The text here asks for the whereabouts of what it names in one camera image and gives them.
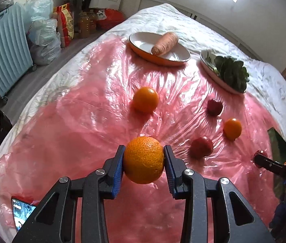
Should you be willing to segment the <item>red apple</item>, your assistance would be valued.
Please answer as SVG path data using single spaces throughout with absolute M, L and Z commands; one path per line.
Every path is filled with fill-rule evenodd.
M 197 160 L 211 155 L 212 152 L 213 142 L 206 136 L 193 140 L 189 149 L 190 156 Z

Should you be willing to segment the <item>large orange rough skin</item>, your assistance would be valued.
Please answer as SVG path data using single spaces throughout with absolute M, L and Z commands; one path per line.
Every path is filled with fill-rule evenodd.
M 163 147 L 152 137 L 137 137 L 126 146 L 123 156 L 125 175 L 136 184 L 153 183 L 164 169 Z

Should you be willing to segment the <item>small orange tangerine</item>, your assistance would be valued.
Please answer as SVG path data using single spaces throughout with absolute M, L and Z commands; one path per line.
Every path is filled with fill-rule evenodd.
M 238 119 L 230 118 L 224 122 L 223 132 L 230 141 L 234 141 L 241 136 L 242 124 Z

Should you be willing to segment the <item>small dark red fruit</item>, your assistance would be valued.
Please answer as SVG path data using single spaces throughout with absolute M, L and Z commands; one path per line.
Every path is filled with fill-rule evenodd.
M 211 116 L 218 116 L 223 111 L 223 103 L 216 99 L 210 99 L 207 102 L 207 112 Z

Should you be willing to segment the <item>round orange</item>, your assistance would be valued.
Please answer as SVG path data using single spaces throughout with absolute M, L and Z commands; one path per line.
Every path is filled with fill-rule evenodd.
M 151 87 L 138 89 L 132 99 L 133 108 L 146 114 L 151 114 L 157 108 L 158 103 L 158 93 Z

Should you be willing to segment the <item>smartphone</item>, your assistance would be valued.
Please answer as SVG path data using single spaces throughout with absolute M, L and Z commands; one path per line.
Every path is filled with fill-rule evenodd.
M 35 210 L 36 206 L 23 202 L 21 200 L 12 198 L 12 213 L 14 226 L 16 231 L 19 231 L 21 227 L 24 225 L 25 221 L 31 215 L 33 210 Z

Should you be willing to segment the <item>pink plastic sheet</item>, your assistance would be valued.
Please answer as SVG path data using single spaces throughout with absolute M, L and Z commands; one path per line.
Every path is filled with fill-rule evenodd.
M 176 157 L 204 177 L 229 178 L 269 224 L 278 204 L 273 175 L 257 168 L 252 158 L 258 150 L 271 151 L 267 131 L 276 123 L 255 97 L 223 90 L 195 59 L 181 69 L 149 63 L 119 37 L 94 47 L 85 60 L 80 83 L 40 108 L 0 159 L 0 233 L 7 241 L 16 232 L 12 197 L 39 201 L 61 176 L 85 177 L 138 136 L 169 144 Z M 142 87 L 158 93 L 151 114 L 133 108 L 133 96 Z M 223 103 L 220 115 L 208 114 L 210 99 Z M 234 141 L 223 132 L 230 118 L 242 124 Z M 197 160 L 189 149 L 202 136 L 213 142 L 213 152 Z

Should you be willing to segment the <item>white plate with greens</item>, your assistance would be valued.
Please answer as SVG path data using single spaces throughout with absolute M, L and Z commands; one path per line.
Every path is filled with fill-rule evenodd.
M 226 82 L 224 82 L 220 75 L 218 74 L 218 71 L 215 66 L 215 58 L 220 55 L 223 56 L 223 54 L 215 49 L 205 49 L 200 52 L 200 62 L 201 65 L 206 72 L 206 74 L 221 88 L 226 90 L 227 92 L 230 92 L 232 94 L 242 95 L 246 92 L 244 90 L 243 92 L 238 92 L 232 87 L 230 87 Z

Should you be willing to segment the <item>green leafy vegetable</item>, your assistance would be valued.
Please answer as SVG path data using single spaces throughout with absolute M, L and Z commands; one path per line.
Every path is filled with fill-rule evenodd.
M 250 76 L 243 61 L 229 55 L 218 55 L 214 61 L 224 82 L 240 93 L 246 90 Z

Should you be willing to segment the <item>carrot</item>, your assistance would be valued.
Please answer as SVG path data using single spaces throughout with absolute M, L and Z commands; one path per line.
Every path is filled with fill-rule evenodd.
M 168 53 L 176 44 L 179 38 L 174 32 L 165 33 L 152 47 L 152 55 L 161 56 Z

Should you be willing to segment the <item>white floral bed quilt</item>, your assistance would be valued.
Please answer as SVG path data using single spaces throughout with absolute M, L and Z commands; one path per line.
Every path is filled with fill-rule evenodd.
M 215 48 L 231 56 L 240 56 L 247 63 L 251 80 L 247 93 L 255 97 L 277 122 L 278 131 L 286 141 L 286 80 L 272 65 L 249 58 L 235 45 L 220 34 L 182 14 L 170 4 L 161 4 L 142 9 L 125 22 L 110 29 L 71 58 L 24 104 L 19 116 L 4 141 L 0 145 L 0 158 L 8 152 L 18 133 L 36 114 L 39 108 L 52 101 L 58 94 L 76 86 L 80 81 L 80 67 L 85 64 L 85 56 L 99 42 L 111 35 L 128 37 L 137 31 L 162 33 L 174 29 L 179 33 L 179 41 L 190 50 L 196 59 L 200 51 Z

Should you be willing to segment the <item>light blue suitcase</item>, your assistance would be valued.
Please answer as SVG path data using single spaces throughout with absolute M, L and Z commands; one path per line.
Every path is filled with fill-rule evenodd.
M 16 3 L 0 12 L 0 98 L 28 71 L 35 71 L 23 22 L 23 7 Z

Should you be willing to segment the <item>red plastic bag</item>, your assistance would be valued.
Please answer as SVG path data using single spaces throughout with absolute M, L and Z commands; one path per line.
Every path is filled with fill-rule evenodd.
M 109 30 L 125 20 L 122 12 L 113 9 L 99 9 L 97 12 L 97 27 L 102 30 Z

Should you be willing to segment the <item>oil bottles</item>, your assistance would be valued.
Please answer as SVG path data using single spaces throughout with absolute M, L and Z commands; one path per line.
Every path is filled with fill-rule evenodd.
M 79 33 L 80 38 L 88 38 L 91 34 L 96 32 L 97 15 L 91 9 L 88 12 L 81 12 L 79 14 Z

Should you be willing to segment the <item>red yellow rice bag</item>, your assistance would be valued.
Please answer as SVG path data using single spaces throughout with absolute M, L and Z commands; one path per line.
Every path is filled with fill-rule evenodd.
M 52 17 L 57 20 L 57 31 L 61 36 L 61 47 L 69 46 L 74 38 L 74 22 L 71 15 L 70 3 L 54 7 Z

